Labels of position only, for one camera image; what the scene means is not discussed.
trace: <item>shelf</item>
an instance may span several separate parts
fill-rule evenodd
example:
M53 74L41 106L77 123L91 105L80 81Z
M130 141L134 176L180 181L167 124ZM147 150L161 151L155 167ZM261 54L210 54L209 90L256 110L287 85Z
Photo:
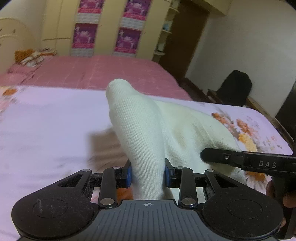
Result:
M165 30L165 29L162 29L161 31L162 31L162 32L165 32L165 33L168 33L168 34L172 34L172 32L167 31L167 30Z
M160 55L160 56L164 56L164 55L165 55L165 53L156 51L156 52L154 52L154 55Z
M169 9L175 11L176 13L179 13L179 11L177 9L173 8L173 7L170 7Z

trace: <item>bed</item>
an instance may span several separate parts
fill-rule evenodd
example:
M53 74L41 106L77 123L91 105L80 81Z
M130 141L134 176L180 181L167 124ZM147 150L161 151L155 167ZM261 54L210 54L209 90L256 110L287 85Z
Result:
M105 138L112 127L104 90L115 78L126 79L154 99L213 116L228 128L242 150L292 154L259 112L193 102L176 80L152 61L58 56L46 58L34 69L19 68L13 65L14 51L33 47L32 36L22 32L21 26L16 20L0 20L0 29L6 33L0 35L0 56L6 56L0 58L0 86L10 85L0 88L0 240L18 238L10 218L18 199L80 169L96 172L106 167L94 167L91 160L98 153L98 138ZM246 178L249 186L261 192L270 180L264 175L257 177L260 181L254 181L251 174Z

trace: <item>black backpack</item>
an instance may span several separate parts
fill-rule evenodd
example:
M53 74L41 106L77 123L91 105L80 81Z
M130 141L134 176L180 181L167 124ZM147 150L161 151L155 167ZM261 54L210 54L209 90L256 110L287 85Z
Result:
M251 88L252 81L249 76L246 73L234 70L217 90L217 96L224 104L243 106Z

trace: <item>crosshair symbol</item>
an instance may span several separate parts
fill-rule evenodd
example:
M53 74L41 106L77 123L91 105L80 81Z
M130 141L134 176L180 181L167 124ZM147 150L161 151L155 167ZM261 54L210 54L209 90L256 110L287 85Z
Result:
M150 206L153 205L153 204L150 203L150 202L146 202L146 203L144 203L143 205L145 205L146 207L150 207Z

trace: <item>purple poster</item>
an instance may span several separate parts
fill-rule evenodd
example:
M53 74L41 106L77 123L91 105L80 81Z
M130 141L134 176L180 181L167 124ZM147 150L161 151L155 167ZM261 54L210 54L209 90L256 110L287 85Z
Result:
M94 48L97 24L77 23L75 25L72 48Z
M136 54L141 31L130 28L119 28L115 52Z
M80 0L78 12L101 13L104 0Z
M123 17L146 20L151 0L128 0Z

